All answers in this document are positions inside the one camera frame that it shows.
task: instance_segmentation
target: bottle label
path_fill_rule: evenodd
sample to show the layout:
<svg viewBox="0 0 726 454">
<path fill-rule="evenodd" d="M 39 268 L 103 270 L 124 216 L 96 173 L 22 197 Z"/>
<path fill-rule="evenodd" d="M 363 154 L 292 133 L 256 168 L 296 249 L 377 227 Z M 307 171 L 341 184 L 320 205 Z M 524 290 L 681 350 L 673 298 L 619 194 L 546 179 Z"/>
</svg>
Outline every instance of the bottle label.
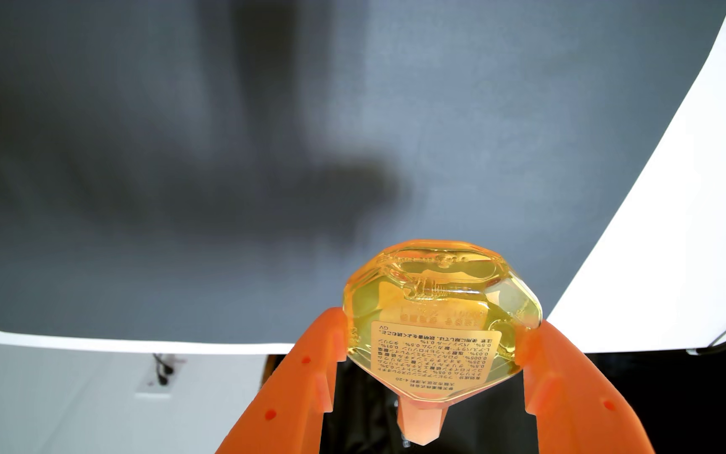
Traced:
<svg viewBox="0 0 726 454">
<path fill-rule="evenodd" d="M 487 382 L 501 335 L 372 322 L 371 370 L 418 397 L 444 398 Z"/>
</svg>

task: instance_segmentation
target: electrical outlet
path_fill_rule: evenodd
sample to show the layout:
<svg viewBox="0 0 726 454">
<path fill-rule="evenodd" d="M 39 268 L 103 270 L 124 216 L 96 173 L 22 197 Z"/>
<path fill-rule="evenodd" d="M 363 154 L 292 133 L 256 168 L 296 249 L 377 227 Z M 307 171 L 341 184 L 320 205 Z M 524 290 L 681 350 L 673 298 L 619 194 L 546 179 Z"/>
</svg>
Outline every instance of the electrical outlet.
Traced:
<svg viewBox="0 0 726 454">
<path fill-rule="evenodd" d="M 178 377 L 181 376 L 181 370 L 184 368 L 187 360 L 176 358 L 175 355 L 162 355 L 161 360 L 174 369 L 174 372 L 167 376 L 167 385 L 159 383 L 159 378 L 156 375 L 156 359 L 150 358 L 147 371 L 139 386 L 136 387 L 136 397 L 151 399 L 172 397 L 175 383 L 178 381 Z"/>
</svg>

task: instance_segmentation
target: gray backdrop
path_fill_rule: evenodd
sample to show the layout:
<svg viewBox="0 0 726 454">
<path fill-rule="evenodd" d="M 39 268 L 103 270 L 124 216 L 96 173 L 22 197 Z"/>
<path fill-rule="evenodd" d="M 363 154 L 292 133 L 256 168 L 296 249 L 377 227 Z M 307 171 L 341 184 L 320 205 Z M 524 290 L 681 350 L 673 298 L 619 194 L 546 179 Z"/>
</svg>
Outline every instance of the gray backdrop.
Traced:
<svg viewBox="0 0 726 454">
<path fill-rule="evenodd" d="M 725 13 L 0 2 L 0 330 L 294 342 L 410 238 L 502 253 L 548 314 Z"/>
</svg>

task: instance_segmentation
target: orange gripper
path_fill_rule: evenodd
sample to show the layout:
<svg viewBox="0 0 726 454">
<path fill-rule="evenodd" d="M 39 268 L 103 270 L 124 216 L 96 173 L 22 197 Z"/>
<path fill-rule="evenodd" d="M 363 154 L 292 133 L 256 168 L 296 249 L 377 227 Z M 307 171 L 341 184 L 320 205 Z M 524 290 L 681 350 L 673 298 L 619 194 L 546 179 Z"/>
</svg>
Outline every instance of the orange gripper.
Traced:
<svg viewBox="0 0 726 454">
<path fill-rule="evenodd" d="M 346 359 L 346 336 L 341 308 L 321 314 L 216 454 L 316 454 L 324 413 L 332 411 L 337 362 Z M 519 341 L 517 363 L 523 366 L 526 410 L 537 416 L 540 454 L 653 453 L 634 410 L 556 328 L 542 322 Z"/>
</svg>

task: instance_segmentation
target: yellow liquid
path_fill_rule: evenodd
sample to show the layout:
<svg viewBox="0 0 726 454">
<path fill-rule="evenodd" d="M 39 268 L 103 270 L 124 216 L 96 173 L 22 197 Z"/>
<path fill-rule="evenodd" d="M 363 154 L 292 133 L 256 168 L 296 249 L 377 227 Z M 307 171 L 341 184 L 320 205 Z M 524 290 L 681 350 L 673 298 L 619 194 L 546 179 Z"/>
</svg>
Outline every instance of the yellow liquid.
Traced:
<svg viewBox="0 0 726 454">
<path fill-rule="evenodd" d="M 500 255 L 469 243 L 432 240 L 392 246 L 366 263 L 346 284 L 344 312 L 349 358 L 397 393 L 420 401 L 452 400 L 518 373 L 517 333 L 542 320 L 539 301 Z M 431 396 L 373 370 L 373 322 L 500 336 L 489 370 L 481 374 L 485 381 Z"/>
</svg>

